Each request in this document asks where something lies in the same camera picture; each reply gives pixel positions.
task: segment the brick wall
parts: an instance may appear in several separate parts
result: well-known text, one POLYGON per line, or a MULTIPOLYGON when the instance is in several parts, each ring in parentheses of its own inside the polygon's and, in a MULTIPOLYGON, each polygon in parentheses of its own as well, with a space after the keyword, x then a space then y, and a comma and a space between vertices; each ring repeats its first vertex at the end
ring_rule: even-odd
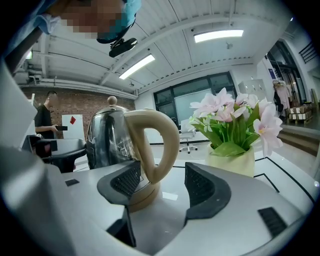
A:
MULTIPOLYGON (((46 101, 47 92, 51 88, 28 87, 22 88, 23 93, 28 99, 32 94, 38 104, 46 101)), ((59 105, 52 107, 50 111, 53 125, 62 125, 62 115, 82 115, 84 136, 87 137, 88 126, 93 114, 108 106, 107 99, 110 95, 95 93, 90 91, 72 89, 54 89, 58 94, 59 105)), ((129 110, 135 110, 135 103, 132 99, 117 97, 117 105, 129 110)), ((63 132, 57 133, 58 138, 63 138, 63 132)))

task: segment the beige kettle handle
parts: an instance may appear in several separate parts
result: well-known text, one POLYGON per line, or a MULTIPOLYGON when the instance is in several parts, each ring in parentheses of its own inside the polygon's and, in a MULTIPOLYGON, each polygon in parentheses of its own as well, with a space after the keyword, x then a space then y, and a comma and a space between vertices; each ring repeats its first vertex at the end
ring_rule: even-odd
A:
POLYGON ((180 145, 178 128, 167 115, 155 110, 128 111, 124 117, 133 146, 140 155, 141 167, 151 184, 156 184, 168 174, 177 158, 180 145), (163 155, 158 166, 144 132, 146 128, 157 130, 163 138, 163 155))

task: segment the office chair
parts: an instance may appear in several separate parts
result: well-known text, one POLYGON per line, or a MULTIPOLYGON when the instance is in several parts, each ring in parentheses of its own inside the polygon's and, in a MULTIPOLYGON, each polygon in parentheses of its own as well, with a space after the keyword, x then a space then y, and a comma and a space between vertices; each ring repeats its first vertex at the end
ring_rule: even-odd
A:
POLYGON ((192 126, 189 124, 189 119, 181 121, 181 130, 179 130, 179 132, 181 133, 179 135, 181 140, 186 139, 186 145, 182 146, 179 149, 179 152, 182 152, 182 150, 187 149, 188 154, 190 154, 190 150, 198 150, 198 147, 189 144, 188 139, 192 139, 196 136, 196 128, 193 127, 192 130, 190 130, 190 128, 192 128, 192 126))

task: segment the ceiling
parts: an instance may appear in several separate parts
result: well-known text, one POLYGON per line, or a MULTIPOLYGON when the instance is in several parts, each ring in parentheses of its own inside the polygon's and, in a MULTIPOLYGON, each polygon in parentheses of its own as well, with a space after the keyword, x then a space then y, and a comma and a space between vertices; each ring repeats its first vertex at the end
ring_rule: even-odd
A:
POLYGON ((75 33, 61 22, 52 35, 43 35, 33 46, 28 63, 42 78, 57 76, 95 88, 142 93, 199 69, 257 63, 284 33, 290 18, 276 0, 142 0, 125 36, 138 40, 132 50, 111 58, 109 44, 75 33), (243 36, 195 43, 195 34, 225 29, 244 30, 243 36), (227 49, 227 43, 233 47, 227 49), (148 54, 154 56, 153 62, 119 79, 148 54))

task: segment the white flower pot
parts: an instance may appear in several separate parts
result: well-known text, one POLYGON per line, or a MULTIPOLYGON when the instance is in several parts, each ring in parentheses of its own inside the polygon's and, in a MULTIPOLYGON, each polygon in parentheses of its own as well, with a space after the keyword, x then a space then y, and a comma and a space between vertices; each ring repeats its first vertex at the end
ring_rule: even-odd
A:
POLYGON ((255 171, 255 152, 253 147, 239 155, 235 156, 216 156, 211 155, 214 151, 210 146, 211 143, 208 144, 206 156, 205 156, 205 164, 207 166, 217 167, 229 172, 233 172, 236 174, 242 174, 249 177, 254 176, 255 171))

